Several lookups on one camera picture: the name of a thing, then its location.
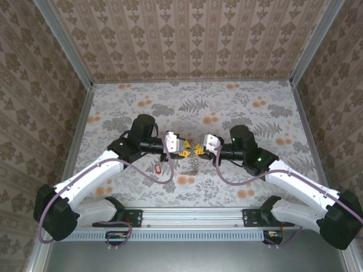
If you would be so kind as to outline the metal keys bunch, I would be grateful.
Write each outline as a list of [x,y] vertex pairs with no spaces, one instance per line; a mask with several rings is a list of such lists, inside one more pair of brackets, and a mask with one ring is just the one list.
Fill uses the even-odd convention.
[[199,166],[200,166],[199,157],[194,152],[196,144],[195,140],[192,138],[188,139],[188,142],[191,146],[191,154],[188,157],[188,162],[189,162],[188,175],[196,176],[199,173]]

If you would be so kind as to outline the aluminium base beam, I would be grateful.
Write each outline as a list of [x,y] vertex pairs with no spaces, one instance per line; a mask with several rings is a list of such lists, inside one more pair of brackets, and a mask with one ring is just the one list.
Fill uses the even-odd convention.
[[151,230],[273,229],[281,225],[263,222],[259,209],[248,207],[130,207],[124,209],[120,220],[135,229]]

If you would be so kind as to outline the aluminium table side rail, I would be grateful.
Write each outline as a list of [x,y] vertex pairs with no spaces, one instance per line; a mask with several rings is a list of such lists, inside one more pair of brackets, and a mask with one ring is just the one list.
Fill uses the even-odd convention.
[[[297,86],[292,83],[291,87],[319,180],[322,182],[323,185],[329,187],[330,185],[326,178],[326,174],[324,172],[324,168],[319,157],[319,153],[310,129],[307,115],[305,113],[300,95],[298,93]],[[342,250],[341,253],[343,256],[344,265],[347,268],[348,272],[363,272],[363,259],[360,256],[357,240],[353,240],[351,244],[347,247],[347,249]]]
[[[79,154],[79,149],[82,143],[83,134],[86,128],[88,115],[92,106],[92,101],[94,98],[94,83],[91,82],[90,86],[86,88],[85,100],[82,105],[81,113],[77,122],[77,126],[74,132],[73,140],[70,146],[70,151],[68,153],[64,170],[61,177],[61,182],[65,181],[67,178],[73,175],[75,164],[77,162],[77,157]],[[43,272],[45,260],[50,248],[50,244],[43,244],[39,241],[39,237],[42,237],[44,231],[38,227],[36,232],[35,243],[33,246],[32,253],[30,255],[28,265],[25,272]]]

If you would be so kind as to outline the aluminium frame post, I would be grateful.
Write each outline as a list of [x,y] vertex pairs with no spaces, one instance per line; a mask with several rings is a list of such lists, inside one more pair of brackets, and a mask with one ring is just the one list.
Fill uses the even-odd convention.
[[331,24],[335,20],[345,0],[328,0],[327,6],[324,8],[322,15],[319,18],[316,27],[314,28],[308,43],[306,44],[294,70],[290,76],[290,83],[295,87],[308,65],[312,61],[314,54],[317,52],[320,44],[325,38]]
[[81,59],[81,55],[77,52],[73,45],[70,35],[66,33],[65,28],[63,27],[50,1],[34,0],[34,2],[60,44],[62,50],[66,54],[79,79],[82,81],[86,89],[90,89],[92,87],[93,80]]

